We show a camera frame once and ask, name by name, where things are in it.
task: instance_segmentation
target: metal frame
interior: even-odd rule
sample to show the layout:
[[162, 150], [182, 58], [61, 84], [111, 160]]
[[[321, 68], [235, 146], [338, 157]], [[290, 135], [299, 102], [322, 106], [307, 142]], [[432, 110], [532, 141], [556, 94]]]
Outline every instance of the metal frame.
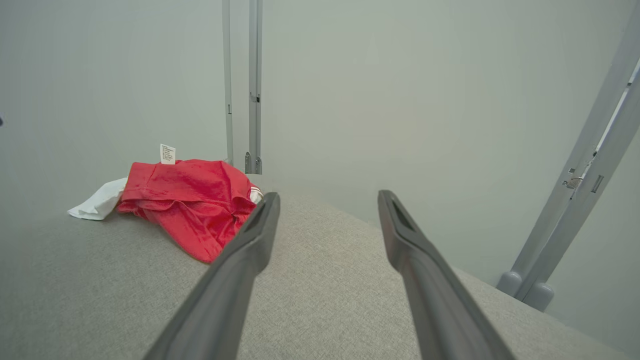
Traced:
[[244, 172], [261, 174], [260, 92], [262, 91], [262, 0], [250, 0], [249, 7], [249, 152]]
[[[498, 289], [537, 309], [544, 310], [552, 299], [553, 291], [544, 282], [589, 216], [640, 124], [640, 112], [636, 109], [640, 97], [635, 90], [637, 84], [631, 84], [613, 123], [608, 121], [640, 58], [639, 35], [640, 5], [636, 5], [556, 186], [511, 271], [504, 273], [498, 283]], [[597, 151], [601, 140], [602, 146]], [[592, 192], [594, 182], [598, 182], [596, 192]]]
[[229, 0], [222, 0], [222, 42], [225, 59], [225, 116], [227, 118], [227, 163], [234, 164], [234, 119], [231, 109], [231, 24]]

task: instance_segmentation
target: metal bracket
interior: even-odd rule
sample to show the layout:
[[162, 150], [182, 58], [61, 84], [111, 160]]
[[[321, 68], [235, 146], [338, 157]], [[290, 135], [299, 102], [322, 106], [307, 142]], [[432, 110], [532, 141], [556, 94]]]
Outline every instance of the metal bracket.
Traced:
[[248, 151], [244, 155], [244, 173], [251, 174], [251, 154]]
[[262, 173], [262, 159], [260, 159], [260, 156], [255, 157], [255, 173], [256, 174]]

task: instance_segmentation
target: light gray wall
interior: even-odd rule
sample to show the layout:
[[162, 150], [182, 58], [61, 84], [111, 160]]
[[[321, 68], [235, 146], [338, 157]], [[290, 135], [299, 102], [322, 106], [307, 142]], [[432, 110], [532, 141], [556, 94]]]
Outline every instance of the light gray wall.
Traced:
[[133, 161], [227, 157], [220, 0], [0, 2], [0, 228]]
[[372, 224], [390, 188], [450, 263], [496, 284], [634, 4], [264, 1], [264, 174]]
[[640, 133], [547, 283], [547, 313], [640, 359]]

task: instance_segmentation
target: gray upholstery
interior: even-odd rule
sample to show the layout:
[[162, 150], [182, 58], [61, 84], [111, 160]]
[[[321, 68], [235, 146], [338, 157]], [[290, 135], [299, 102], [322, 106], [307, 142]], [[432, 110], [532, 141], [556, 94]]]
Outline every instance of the gray upholstery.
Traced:
[[[402, 280], [381, 233], [281, 193], [239, 359], [415, 359]], [[140, 359], [206, 270], [159, 227], [64, 213], [0, 247], [0, 359]], [[477, 279], [463, 284], [519, 359], [624, 359]]]

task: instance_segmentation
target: clothing label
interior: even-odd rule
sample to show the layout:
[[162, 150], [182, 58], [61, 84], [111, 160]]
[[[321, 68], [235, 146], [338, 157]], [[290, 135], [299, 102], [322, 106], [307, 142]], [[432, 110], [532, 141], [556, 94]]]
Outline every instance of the clothing label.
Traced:
[[167, 165], [175, 165], [175, 148], [160, 144], [160, 162]]

